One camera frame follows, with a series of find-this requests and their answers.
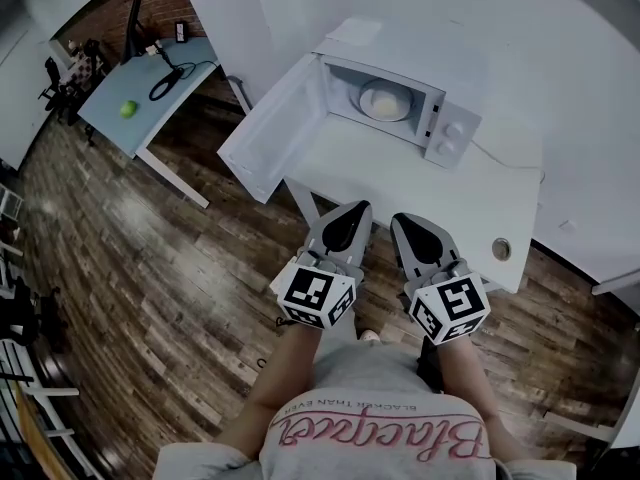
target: black cable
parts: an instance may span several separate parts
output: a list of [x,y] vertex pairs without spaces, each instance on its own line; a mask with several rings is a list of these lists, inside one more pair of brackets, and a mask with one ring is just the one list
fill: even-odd
[[160,80],[156,85],[153,86],[153,89],[151,89],[151,91],[149,92],[149,99],[151,101],[158,101],[160,98],[163,98],[173,88],[173,86],[178,83],[178,80],[186,80],[187,78],[189,78],[196,70],[196,68],[201,64],[208,63],[215,65],[215,62],[211,60],[203,60],[202,62],[198,62],[197,64],[195,62],[183,62],[182,64],[178,65],[171,64],[168,58],[165,58],[165,61],[167,61],[167,64],[171,66],[171,71],[167,76],[165,76],[162,80]]
[[187,69],[190,69],[190,71],[188,71],[186,75],[182,75],[180,77],[180,80],[186,80],[187,78],[189,78],[196,70],[196,68],[202,64],[215,64],[215,62],[213,62],[212,60],[203,60],[202,62],[198,62],[197,64],[195,62],[183,62],[182,64],[178,64],[176,66],[177,68],[182,66],[190,66],[190,68],[185,69],[185,72],[187,71]]

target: blue desk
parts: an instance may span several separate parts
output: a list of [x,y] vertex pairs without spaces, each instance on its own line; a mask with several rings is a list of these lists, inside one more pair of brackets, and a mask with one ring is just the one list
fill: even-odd
[[[128,156],[139,156],[158,174],[206,208],[209,202],[152,155],[147,146],[187,96],[220,62],[205,37],[194,37],[186,43],[163,39],[162,45],[175,65],[183,62],[211,63],[196,66],[189,78],[179,80],[164,97],[151,101],[149,92],[170,72],[170,68],[160,55],[134,57],[107,75],[78,114]],[[124,119],[120,116],[120,107],[127,100],[135,101],[138,109],[131,118]]]

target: person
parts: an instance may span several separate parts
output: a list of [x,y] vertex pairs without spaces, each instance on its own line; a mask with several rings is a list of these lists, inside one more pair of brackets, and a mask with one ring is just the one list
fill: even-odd
[[437,353],[445,394],[399,347],[358,341],[352,309],[330,330],[291,325],[235,420],[214,443],[163,447],[154,480],[576,477],[507,431],[468,336]]

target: gray t-shirt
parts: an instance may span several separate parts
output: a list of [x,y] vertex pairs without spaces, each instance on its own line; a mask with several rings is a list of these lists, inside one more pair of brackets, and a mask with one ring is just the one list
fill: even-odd
[[415,370],[415,358],[389,345],[340,346],[316,362],[315,388],[273,418],[259,461],[221,444],[173,444],[154,480],[576,477],[567,462],[496,462],[477,411],[433,393]]

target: open microwave door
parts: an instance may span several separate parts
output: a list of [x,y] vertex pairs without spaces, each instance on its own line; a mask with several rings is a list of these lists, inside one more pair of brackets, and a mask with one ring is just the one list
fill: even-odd
[[317,55],[305,55],[258,102],[218,154],[254,199],[266,203],[328,115]]

